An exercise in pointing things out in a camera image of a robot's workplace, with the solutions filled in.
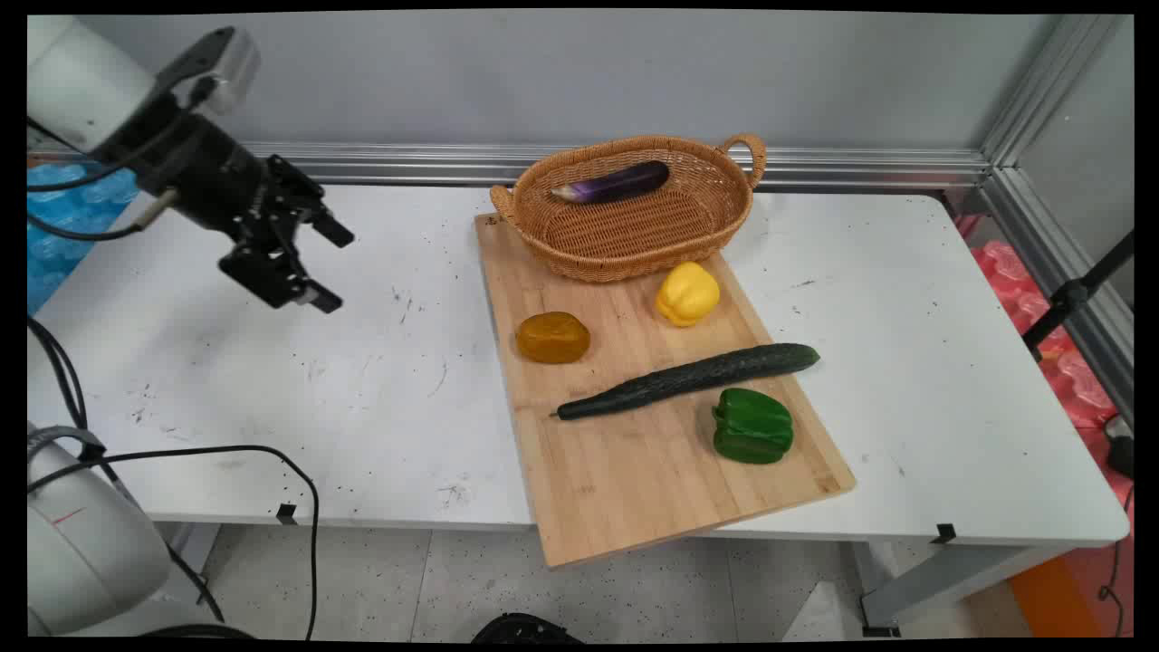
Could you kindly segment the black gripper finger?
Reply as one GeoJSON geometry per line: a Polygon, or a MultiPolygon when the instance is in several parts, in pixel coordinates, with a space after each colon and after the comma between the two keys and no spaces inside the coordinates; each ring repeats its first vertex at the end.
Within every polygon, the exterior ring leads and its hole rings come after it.
{"type": "Polygon", "coordinates": [[[240,241],[218,268],[274,309],[293,302],[331,313],[343,305],[338,294],[309,276],[292,247],[240,241]]]}
{"type": "Polygon", "coordinates": [[[299,224],[309,225],[333,246],[343,248],[353,243],[353,233],[326,206],[325,189],[319,183],[278,154],[268,157],[268,173],[272,181],[274,206],[289,211],[299,224]]]}

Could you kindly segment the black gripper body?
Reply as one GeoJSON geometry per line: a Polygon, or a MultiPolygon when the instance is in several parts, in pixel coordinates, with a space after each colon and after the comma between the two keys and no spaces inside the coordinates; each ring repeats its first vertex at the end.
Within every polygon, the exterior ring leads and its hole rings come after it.
{"type": "Polygon", "coordinates": [[[177,191],[173,208],[232,240],[272,240],[262,215],[265,164],[197,112],[198,98],[156,96],[107,139],[108,164],[125,162],[153,197],[177,191]]]}

